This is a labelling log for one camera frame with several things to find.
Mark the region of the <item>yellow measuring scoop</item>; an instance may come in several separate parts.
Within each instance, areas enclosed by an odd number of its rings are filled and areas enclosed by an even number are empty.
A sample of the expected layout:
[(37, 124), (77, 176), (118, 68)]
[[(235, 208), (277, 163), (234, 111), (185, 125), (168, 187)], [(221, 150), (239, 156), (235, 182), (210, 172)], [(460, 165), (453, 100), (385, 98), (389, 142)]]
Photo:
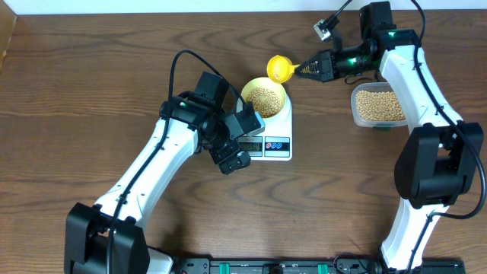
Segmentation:
[[(282, 84), (290, 80), (294, 74), (294, 70), (298, 65), (294, 65), (292, 61), (285, 56), (273, 56), (267, 63), (266, 72), (268, 77), (275, 83)], [(280, 82), (274, 79), (273, 73), (277, 72), (282, 77)]]

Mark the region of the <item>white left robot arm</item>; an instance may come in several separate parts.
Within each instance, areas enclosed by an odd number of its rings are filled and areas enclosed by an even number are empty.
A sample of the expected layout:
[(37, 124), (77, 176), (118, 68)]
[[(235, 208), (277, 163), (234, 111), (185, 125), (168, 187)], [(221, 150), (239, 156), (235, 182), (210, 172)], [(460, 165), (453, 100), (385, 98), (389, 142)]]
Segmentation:
[(245, 168), (250, 156), (238, 143), (264, 127), (250, 103), (236, 113), (222, 104), (230, 88), (203, 72), (194, 91), (161, 105), (147, 145), (119, 181), (93, 206), (77, 203), (66, 219), (66, 273), (169, 273), (173, 258), (150, 248), (145, 228), (174, 174), (193, 154), (207, 150), (223, 174)]

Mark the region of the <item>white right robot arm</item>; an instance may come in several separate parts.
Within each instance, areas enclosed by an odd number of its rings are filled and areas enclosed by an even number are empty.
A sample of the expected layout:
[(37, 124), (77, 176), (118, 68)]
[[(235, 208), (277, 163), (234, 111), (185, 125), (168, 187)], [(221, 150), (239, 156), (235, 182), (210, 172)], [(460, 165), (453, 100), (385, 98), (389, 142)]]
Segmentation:
[(485, 179), (480, 158), (484, 133), (467, 123), (441, 93), (426, 64), (422, 34), (399, 29), (388, 2), (372, 2), (359, 11), (361, 45), (345, 48), (336, 14), (315, 24), (332, 48), (319, 51), (294, 71), (299, 78), (329, 82), (378, 71), (401, 106), (409, 138), (394, 168), (399, 208), (380, 246), (384, 273), (419, 273), (422, 253), (440, 218), (467, 193), (475, 176)]

